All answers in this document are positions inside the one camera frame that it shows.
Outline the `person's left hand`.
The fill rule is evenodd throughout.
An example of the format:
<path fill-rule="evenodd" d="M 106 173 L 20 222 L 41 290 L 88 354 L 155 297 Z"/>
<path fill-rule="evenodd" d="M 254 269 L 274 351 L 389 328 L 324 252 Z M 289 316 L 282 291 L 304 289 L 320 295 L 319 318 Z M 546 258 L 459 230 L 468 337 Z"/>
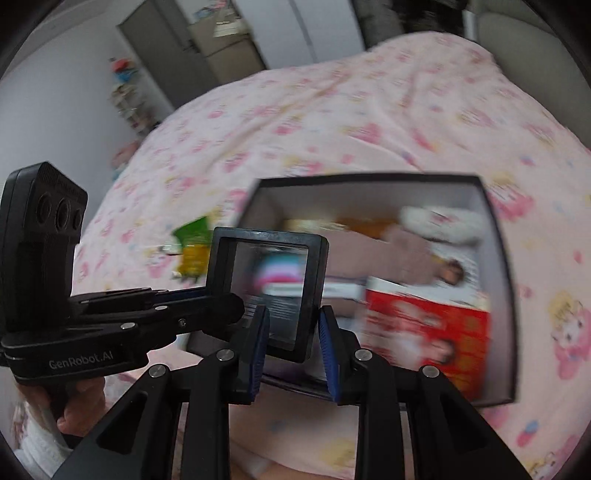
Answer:
<path fill-rule="evenodd" d="M 78 381 L 58 419 L 50 411 L 51 397 L 44 388 L 16 386 L 30 405 L 33 418 L 46 430 L 57 428 L 62 434 L 83 437 L 107 411 L 104 377 Z"/>

